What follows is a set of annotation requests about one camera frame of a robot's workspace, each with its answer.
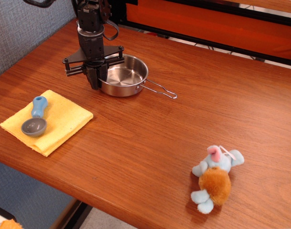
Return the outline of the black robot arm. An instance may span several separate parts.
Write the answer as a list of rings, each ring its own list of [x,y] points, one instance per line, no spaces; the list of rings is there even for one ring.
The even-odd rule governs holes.
[[[103,39],[114,40],[118,26],[109,20],[111,5],[106,0],[79,0],[74,4],[80,48],[63,59],[67,76],[84,74],[93,90],[106,81],[110,66],[124,62],[123,46],[105,46]]]

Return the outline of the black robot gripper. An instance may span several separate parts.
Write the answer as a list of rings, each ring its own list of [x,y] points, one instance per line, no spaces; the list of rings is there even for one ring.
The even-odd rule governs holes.
[[[124,62],[123,46],[105,46],[104,28],[89,32],[77,28],[80,48],[63,59],[67,76],[86,73],[93,90],[98,90],[98,78],[107,81],[108,67]]]

